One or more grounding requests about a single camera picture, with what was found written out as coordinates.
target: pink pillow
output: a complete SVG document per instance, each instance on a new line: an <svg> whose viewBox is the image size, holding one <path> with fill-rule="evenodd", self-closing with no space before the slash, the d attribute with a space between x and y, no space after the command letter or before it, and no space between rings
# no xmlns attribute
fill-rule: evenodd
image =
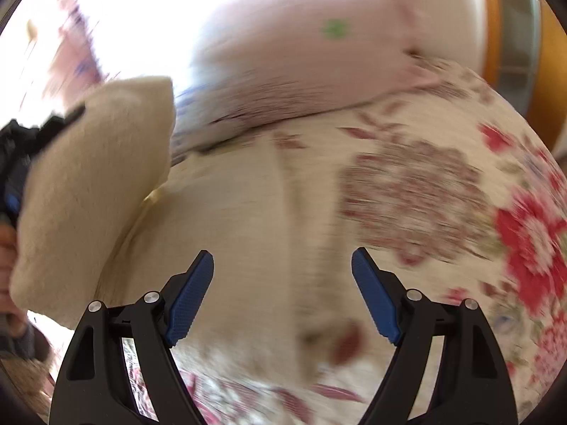
<svg viewBox="0 0 567 425"><path fill-rule="evenodd" d="M231 0L201 33L195 87L177 97L178 141L206 147L434 83L408 55L419 35L415 0Z"/></svg>

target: pink floral fabric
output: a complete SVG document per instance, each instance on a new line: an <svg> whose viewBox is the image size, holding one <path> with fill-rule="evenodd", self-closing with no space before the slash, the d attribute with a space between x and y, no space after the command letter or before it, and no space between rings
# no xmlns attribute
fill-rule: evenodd
<svg viewBox="0 0 567 425"><path fill-rule="evenodd" d="M336 365L321 366L303 389L182 368L209 424L358 423L393 354L358 290L349 294L352 282L330 272L338 264L335 273L352 279L349 256L360 246L432 300L479 302L503 352L520 419L567 359L567 181L527 123L482 79L452 62L419 62L441 78L438 85L280 121L211 151L217 158L268 154L278 162L274 171L282 171L298 222L324 239L317 257L331 247L335 254L321 269L306 261L311 268L294 279L320 287L337 280L338 291L323 291L332 292L333 307L356 331L337 347ZM297 248L312 237L301 237ZM434 346L433 356L440 349ZM127 362L138 406L154 418L135 356ZM426 371L414 416L426 410L436 373Z"/></svg>

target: floral bedspread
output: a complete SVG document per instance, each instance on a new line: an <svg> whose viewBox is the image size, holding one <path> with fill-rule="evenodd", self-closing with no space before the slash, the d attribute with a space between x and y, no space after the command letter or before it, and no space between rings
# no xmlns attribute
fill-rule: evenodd
<svg viewBox="0 0 567 425"><path fill-rule="evenodd" d="M345 248L364 245L381 268L432 300L475 298L523 418L567 359L567 182L528 124L482 79L447 61L423 66L440 74L440 85L280 121L218 151L264 139L290 172L315 155L317 177L327 171L326 148L347 155L327 158L337 216L346 222L344 235L352 232ZM131 342L125 351L138 406L154 418ZM358 423L386 366L352 356L301 390L181 375L211 425L338 425ZM435 374L435 367L426 371L424 383L432 387Z"/></svg>

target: blanket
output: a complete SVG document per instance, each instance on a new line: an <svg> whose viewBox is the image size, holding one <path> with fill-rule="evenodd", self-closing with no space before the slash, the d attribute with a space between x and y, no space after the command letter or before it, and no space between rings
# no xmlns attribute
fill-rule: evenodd
<svg viewBox="0 0 567 425"><path fill-rule="evenodd" d="M421 66L441 83L188 154L118 239L92 294L108 306L160 289L200 249L215 257L174 349L208 423L356 423L393 354L350 272L360 246L406 288L480 303L520 418L551 386L567 356L565 177L473 72ZM55 319L67 308L56 294L29 304ZM440 349L413 415L427 407Z"/></svg>

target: red flower pattern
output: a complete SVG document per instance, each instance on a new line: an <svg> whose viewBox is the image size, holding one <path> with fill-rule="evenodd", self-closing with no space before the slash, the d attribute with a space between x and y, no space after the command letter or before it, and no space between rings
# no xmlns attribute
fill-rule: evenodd
<svg viewBox="0 0 567 425"><path fill-rule="evenodd" d="M534 358L532 384L540 384L544 394L554 382L567 359L567 318L560 311L554 322L541 334L538 354Z"/></svg>
<svg viewBox="0 0 567 425"><path fill-rule="evenodd" d="M304 149L307 148L299 139L298 134L287 134L285 132L276 132L273 136L276 141L276 147L283 149Z"/></svg>
<svg viewBox="0 0 567 425"><path fill-rule="evenodd" d="M454 289L449 289L449 291L447 291L447 294L441 297L441 300L451 305L460 305L460 303L469 296L470 293L468 289L454 288Z"/></svg>
<svg viewBox="0 0 567 425"><path fill-rule="evenodd" d="M506 369L508 369L508 375L510 376L510 378L514 377L514 375L516 373L516 365L514 363L512 363L511 361L507 361L506 362Z"/></svg>
<svg viewBox="0 0 567 425"><path fill-rule="evenodd" d="M495 222L509 248L508 273L518 281L518 297L532 314L550 294L562 298L567 281L558 244L567 222L543 199L545 195L520 194L511 210L498 210Z"/></svg>
<svg viewBox="0 0 567 425"><path fill-rule="evenodd" d="M330 400L354 401L357 403L364 402L356 393L344 388L339 388L338 386L315 384L311 387L311 390Z"/></svg>
<svg viewBox="0 0 567 425"><path fill-rule="evenodd" d="M305 425L313 423L313 411L305 404L304 400L283 388L274 390L274 393L279 396L283 408L293 417L298 418Z"/></svg>
<svg viewBox="0 0 567 425"><path fill-rule="evenodd" d="M483 235L474 222L488 206L480 171L456 148L399 136L344 170L342 214L358 221L361 244L393 250L402 264L454 261Z"/></svg>
<svg viewBox="0 0 567 425"><path fill-rule="evenodd" d="M514 145L514 139L512 137L504 134L493 126L481 124L479 129L480 132L484 134L484 143L494 153L500 153Z"/></svg>

